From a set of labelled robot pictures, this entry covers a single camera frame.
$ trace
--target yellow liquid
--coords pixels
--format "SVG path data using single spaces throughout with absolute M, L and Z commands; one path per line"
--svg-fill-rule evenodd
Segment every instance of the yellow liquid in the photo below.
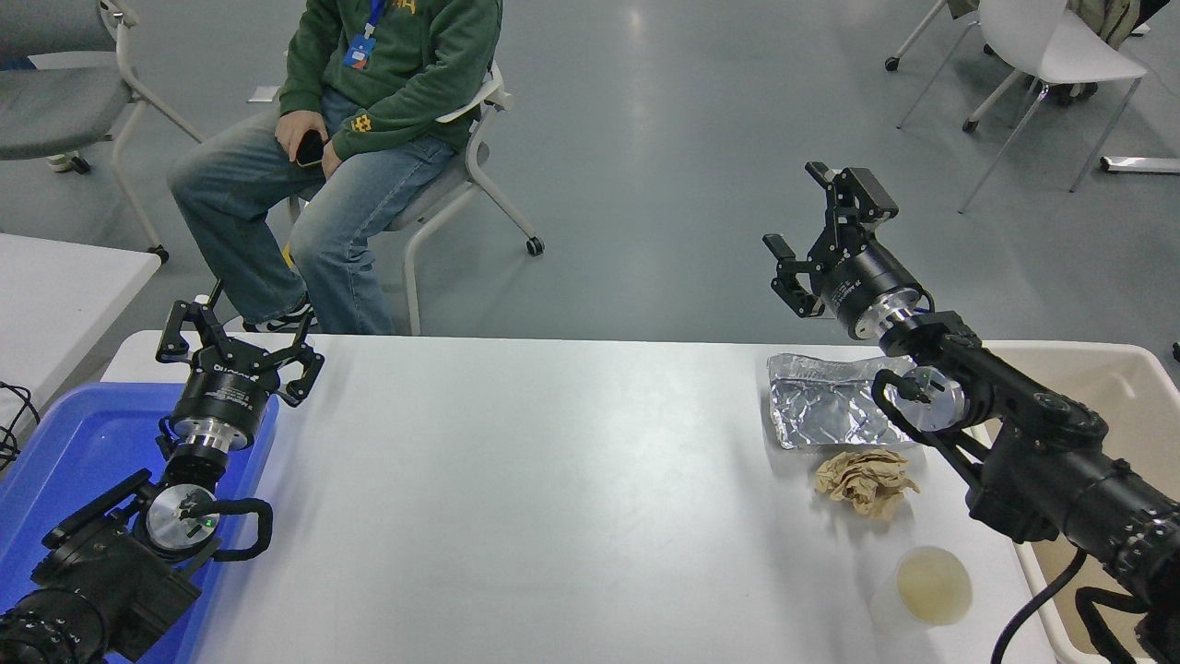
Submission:
M 963 618 L 971 603 L 970 581 L 951 571 L 931 568 L 920 558 L 907 560 L 897 571 L 897 590 L 905 607 L 919 620 L 950 625 Z

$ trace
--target aluminum foil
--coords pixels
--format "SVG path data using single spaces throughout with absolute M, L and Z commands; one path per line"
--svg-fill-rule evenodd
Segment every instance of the aluminum foil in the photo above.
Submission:
M 828 362 L 782 354 L 766 361 L 771 420 L 785 449 L 913 445 L 873 403 L 873 377 L 913 369 L 909 359 Z

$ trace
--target crumpled brown paper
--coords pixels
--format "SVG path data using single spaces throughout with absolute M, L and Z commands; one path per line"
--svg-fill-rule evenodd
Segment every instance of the crumpled brown paper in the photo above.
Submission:
M 815 471 L 815 491 L 851 502 L 861 517 L 891 521 L 905 500 L 903 491 L 922 493 L 905 474 L 909 464 L 891 451 L 840 453 Z

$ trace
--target gray floor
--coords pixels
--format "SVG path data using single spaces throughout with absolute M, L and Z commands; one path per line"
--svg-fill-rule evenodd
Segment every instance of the gray floor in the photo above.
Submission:
M 303 4 L 137 5 L 140 75 L 212 133 L 260 110 L 244 103 L 256 85 L 282 81 Z M 548 248 L 530 257 L 490 200 L 473 204 L 420 258 L 425 334 L 850 343 L 833 321 L 802 321 L 784 307 L 761 243 L 765 232 L 800 249 L 815 238 L 824 196 L 802 165 L 820 159 L 873 169 L 902 208 L 879 237 L 984 340 L 1135 344 L 1180 380 L 1169 351 L 1180 338 L 1180 180 L 1095 171 L 1067 192 L 1122 84 L 1069 109 L 1047 106 L 958 215 L 1007 136 L 1017 94 L 976 134 L 959 130 L 1008 73 L 975 34 L 906 129 L 894 129 L 959 31 L 939 17 L 886 73 L 885 57 L 929 0 L 506 5 L 499 60 L 519 103 L 492 134 L 489 171 Z M 1180 156 L 1180 11 L 1167 7 L 1150 25 L 1123 47 L 1152 71 L 1107 153 Z M 72 382 L 97 375 L 132 331 L 158 328 L 173 298 L 212 283 L 164 184 L 189 147 L 152 113 L 127 149 L 172 258 Z M 0 163 L 6 230 L 144 248 L 103 167 L 110 144 L 86 155 L 97 166 L 86 177 L 54 175 L 41 160 Z M 271 221 L 280 238 L 283 218 Z M 384 234 L 374 243 L 391 296 L 400 292 L 404 241 Z

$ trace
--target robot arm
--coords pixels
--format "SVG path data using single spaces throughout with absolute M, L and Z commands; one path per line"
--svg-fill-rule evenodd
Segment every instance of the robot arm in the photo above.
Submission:
M 91 664 L 107 652 L 138 660 L 201 596 L 190 580 L 206 563 L 248 560 L 270 545 L 273 511 L 258 499 L 218 500 L 230 454 L 254 443 L 270 395 L 296 407 L 315 383 L 323 356 L 307 344 L 308 321 L 276 353 L 225 335 L 208 303 L 173 304 L 156 359 L 191 372 L 156 440 L 166 460 L 157 484 L 139 471 L 77 511 L 41 544 L 39 586 L 0 616 L 0 664 Z M 191 323 L 202 348 L 181 336 Z M 278 370 L 302 375 L 281 384 Z M 255 514 L 258 533 L 244 550 L 222 550 L 222 517 Z
M 800 316 L 830 307 L 853 340 L 913 360 L 905 376 L 878 374 L 873 399 L 963 478 L 971 518 L 1016 543 L 1064 534 L 1132 596 L 1081 599 L 1146 612 L 1139 640 L 1159 662 L 1180 664 L 1180 505 L 1102 454 L 1107 425 L 1096 413 L 992 355 L 955 311 L 935 310 L 877 241 L 897 205 L 872 172 L 819 162 L 807 171 L 827 192 L 826 224 L 806 261 L 781 236 L 763 237 L 779 261 L 775 292 Z M 989 420 L 1002 423 L 990 448 L 964 433 Z

